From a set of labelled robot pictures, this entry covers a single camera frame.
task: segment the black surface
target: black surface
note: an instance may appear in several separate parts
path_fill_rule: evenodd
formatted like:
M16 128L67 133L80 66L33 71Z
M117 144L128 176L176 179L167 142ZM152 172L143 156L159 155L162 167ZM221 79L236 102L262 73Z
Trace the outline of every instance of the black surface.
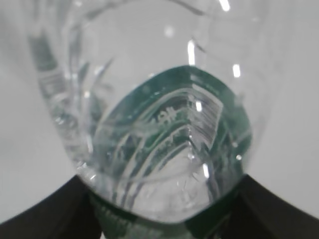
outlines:
M87 189L77 177L0 225L0 239L99 239L100 235ZM319 221L246 176L221 239L319 239Z

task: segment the clear plastic bottle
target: clear plastic bottle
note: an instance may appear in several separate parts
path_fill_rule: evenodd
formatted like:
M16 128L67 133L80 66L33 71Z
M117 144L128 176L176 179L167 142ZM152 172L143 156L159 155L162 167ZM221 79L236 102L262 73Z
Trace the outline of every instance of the clear plastic bottle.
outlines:
M204 238L281 81L290 0L24 0L51 117L109 239Z

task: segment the white background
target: white background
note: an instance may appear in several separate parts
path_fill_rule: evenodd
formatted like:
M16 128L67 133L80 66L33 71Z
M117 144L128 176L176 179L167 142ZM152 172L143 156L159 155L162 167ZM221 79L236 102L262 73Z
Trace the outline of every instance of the white background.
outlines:
M0 223L74 175L34 81L16 1L0 0ZM298 0L285 82L249 174L319 218L319 1Z

